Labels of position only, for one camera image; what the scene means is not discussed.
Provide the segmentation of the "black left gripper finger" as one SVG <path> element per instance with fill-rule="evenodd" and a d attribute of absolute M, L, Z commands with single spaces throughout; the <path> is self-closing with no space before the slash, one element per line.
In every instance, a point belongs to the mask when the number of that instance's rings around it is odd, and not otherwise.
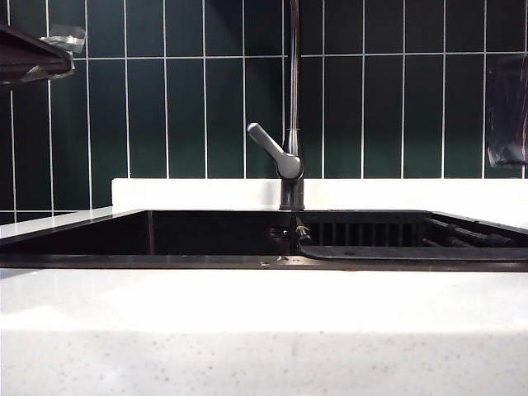
<path fill-rule="evenodd" d="M 40 80 L 53 80 L 72 74 L 74 69 L 75 66 L 71 59 L 2 60 L 1 85 L 11 86 Z"/>
<path fill-rule="evenodd" d="M 49 35 L 35 37 L 1 23 L 1 65 L 59 64 L 81 53 L 86 31 L 80 26 L 53 24 Z"/>

